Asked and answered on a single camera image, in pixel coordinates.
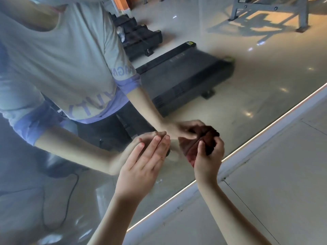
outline forearm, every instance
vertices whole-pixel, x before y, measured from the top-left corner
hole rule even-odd
[[[53,126],[35,142],[35,146],[91,169],[111,175],[118,174],[123,166],[117,152],[93,146],[70,131]]]
[[[121,245],[138,202],[119,200],[115,195],[88,245]]]
[[[228,245],[271,245],[268,240],[241,214],[217,185],[198,184]]]
[[[147,92],[138,87],[127,94],[127,98],[137,111],[157,130],[161,131],[164,118],[158,112]]]

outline dark pants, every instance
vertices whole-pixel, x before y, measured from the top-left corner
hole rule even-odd
[[[79,123],[78,127],[79,135],[87,142],[106,150],[115,149],[119,152],[130,144],[131,136],[155,131],[131,102],[105,119],[91,124]]]

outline shirt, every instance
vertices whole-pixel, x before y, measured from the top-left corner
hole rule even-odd
[[[0,13],[0,41],[9,57],[0,78],[0,111],[32,145],[63,120],[41,93],[68,118],[93,123],[119,110],[141,85],[101,3],[69,5],[49,32]]]

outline hand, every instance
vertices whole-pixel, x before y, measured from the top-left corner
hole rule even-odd
[[[125,162],[127,161],[129,155],[132,153],[134,148],[141,142],[143,142],[144,148],[143,151],[148,147],[150,142],[154,139],[156,135],[160,136],[163,138],[167,133],[166,132],[147,132],[144,133],[140,136],[137,136],[136,138],[133,139],[133,141],[126,147],[126,149],[120,154],[119,158],[119,164],[123,166]]]
[[[184,121],[184,122],[170,122],[164,123],[161,126],[161,129],[167,131],[167,134],[170,136],[171,139],[178,139],[179,137],[185,137],[187,139],[196,139],[197,135],[189,132],[188,130],[196,125],[205,125],[200,120],[192,120],[192,121]]]
[[[170,146],[168,135],[156,135],[140,156],[145,144],[135,146],[118,177],[115,197],[139,203],[152,189]]]
[[[223,159],[225,148],[224,142],[220,137],[214,137],[216,146],[210,155],[206,155],[205,143],[199,142],[198,155],[194,164],[195,179],[198,185],[216,185],[217,174]]]

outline light strip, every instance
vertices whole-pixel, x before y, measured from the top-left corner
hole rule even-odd
[[[268,129],[270,129],[272,126],[274,126],[278,121],[280,121],[281,119],[283,119],[285,116],[289,115],[292,111],[296,110],[298,107],[300,107],[304,102],[306,102],[308,99],[310,99],[312,96],[314,96],[315,94],[317,94],[319,91],[321,91],[323,88],[325,88],[327,86],[327,83],[325,83],[323,86],[321,86],[320,88],[318,88],[316,91],[314,91],[312,94],[310,94],[308,97],[306,97],[304,100],[302,100],[301,102],[299,102],[297,105],[295,105],[292,109],[288,110],[286,113],[284,113],[282,116],[280,116],[278,119],[276,119],[273,123],[271,123],[270,125],[268,125],[266,128],[264,128],[262,131],[260,131],[257,135],[255,135],[254,137],[252,137],[250,140],[248,140],[247,142],[245,142],[243,145],[241,145],[239,148],[237,148],[234,152],[232,152],[231,154],[229,154],[228,156],[226,156],[223,160],[222,163],[227,160],[228,158],[230,158],[232,155],[234,155],[235,153],[239,152],[242,148],[244,148],[247,144],[249,144],[250,142],[252,142],[253,140],[255,140],[258,136],[262,135],[265,131],[267,131]],[[127,232],[129,232],[131,229],[133,229],[135,226],[137,226],[140,222],[144,221],[145,219],[147,219],[150,215],[152,215],[154,212],[156,212],[158,209],[160,209],[162,206],[164,206],[166,203],[168,203],[169,201],[171,201],[173,198],[175,198],[177,195],[181,194],[183,191],[185,191],[187,188],[189,188],[190,186],[192,186],[194,183],[196,182],[193,181],[192,183],[190,183],[188,186],[186,186],[185,188],[183,188],[180,192],[176,193],[173,197],[171,197],[170,199],[168,199],[166,202],[164,202],[162,205],[160,205],[158,208],[156,208],[155,210],[153,210],[152,212],[150,212],[148,215],[146,215],[144,218],[142,218],[140,221],[138,221],[136,224],[134,224],[132,227],[130,227]]]

